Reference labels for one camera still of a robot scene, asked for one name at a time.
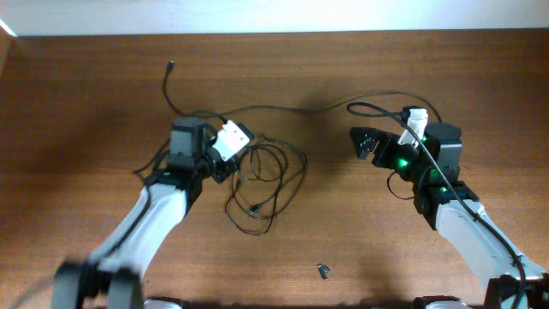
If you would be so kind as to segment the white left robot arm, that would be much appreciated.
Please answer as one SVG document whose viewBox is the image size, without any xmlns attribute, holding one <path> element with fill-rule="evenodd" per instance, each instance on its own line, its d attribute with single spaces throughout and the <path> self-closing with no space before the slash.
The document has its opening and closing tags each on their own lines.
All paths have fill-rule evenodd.
<svg viewBox="0 0 549 309">
<path fill-rule="evenodd" d="M 142 280 L 167 235 L 200 196 L 203 180 L 227 179 L 252 138 L 243 124 L 229 119 L 219 130 L 200 118 L 175 119 L 169 140 L 148 163 L 152 172 L 134 208 L 84 262 L 58 268 L 52 307 L 81 308 L 85 299 L 106 294 L 110 308 L 184 308 L 179 299 L 145 298 Z"/>
</svg>

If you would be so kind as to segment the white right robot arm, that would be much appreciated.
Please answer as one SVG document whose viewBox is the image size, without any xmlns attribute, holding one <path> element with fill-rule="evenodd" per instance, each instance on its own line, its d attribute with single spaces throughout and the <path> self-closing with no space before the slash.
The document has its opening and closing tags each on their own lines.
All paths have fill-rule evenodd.
<svg viewBox="0 0 549 309">
<path fill-rule="evenodd" d="M 431 229 L 459 252 L 486 292 L 486 308 L 546 308 L 548 272 L 526 257 L 459 179 L 462 131 L 436 122 L 413 132 L 371 127 L 349 131 L 358 158 L 413 185 L 413 204 Z"/>
</svg>

